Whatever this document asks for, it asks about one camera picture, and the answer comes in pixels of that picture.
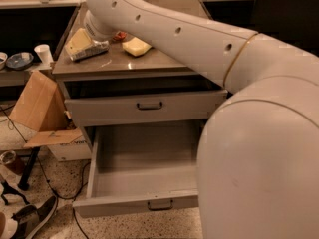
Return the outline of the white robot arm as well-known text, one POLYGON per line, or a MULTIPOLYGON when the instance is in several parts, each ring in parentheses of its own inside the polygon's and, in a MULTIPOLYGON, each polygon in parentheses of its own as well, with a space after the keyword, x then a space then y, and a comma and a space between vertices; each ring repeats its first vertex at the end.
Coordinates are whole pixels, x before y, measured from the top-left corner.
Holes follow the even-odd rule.
POLYGON ((86 3, 94 32, 130 33, 231 92, 198 147, 204 238, 319 239, 317 57, 147 0, 86 3))

